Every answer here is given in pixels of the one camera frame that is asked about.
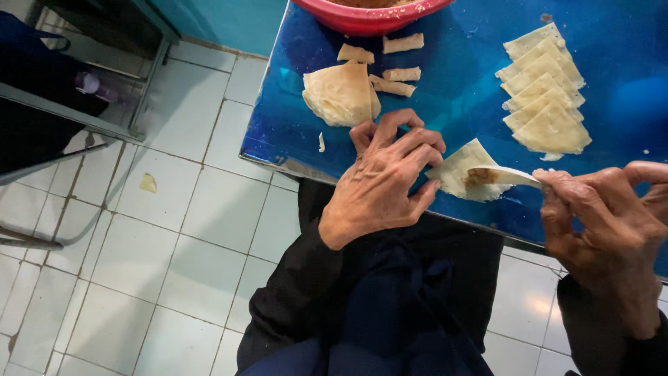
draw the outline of white tile floor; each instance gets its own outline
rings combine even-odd
[[[141,118],[144,144],[0,187],[0,225],[65,246],[0,248],[5,375],[236,371],[248,300],[299,235],[298,186],[237,158],[267,62],[188,43],[170,55]],[[145,173],[157,193],[139,188]],[[485,340],[495,374],[574,369],[559,275],[556,260],[504,250]]]

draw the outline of blue tabletop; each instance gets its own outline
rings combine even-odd
[[[502,44],[544,25],[551,14],[587,85],[580,107],[593,142],[581,155],[544,162],[512,138],[502,122],[508,95],[494,72],[511,63]],[[390,35],[424,33],[420,50],[384,56],[381,38],[345,39],[289,3],[242,153],[281,164],[298,161],[340,177],[355,161],[349,128],[330,127],[306,106],[304,73],[337,63],[343,43],[375,53],[370,73],[419,66],[422,78],[411,98],[378,93],[382,114],[413,108],[448,146],[444,157],[478,138],[499,164],[531,172],[563,169],[573,175],[629,161],[668,162],[668,1],[662,0],[459,0]],[[318,152],[323,133],[327,149]],[[424,174],[416,186],[426,180]],[[490,203],[439,192],[430,210],[534,243],[544,241],[540,191],[513,187]],[[668,276],[668,251],[657,270]]]

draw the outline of blue wall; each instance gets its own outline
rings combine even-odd
[[[287,0],[151,0],[182,34],[269,56]]]

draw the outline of spoon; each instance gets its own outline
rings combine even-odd
[[[528,185],[542,189],[542,183],[528,173],[509,167],[484,165],[468,170],[468,182],[477,184]]]

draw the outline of red bowl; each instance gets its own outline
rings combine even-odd
[[[417,0],[392,8],[344,7],[327,0],[292,0],[311,12],[323,25],[346,35],[373,37],[399,30],[454,0]]]

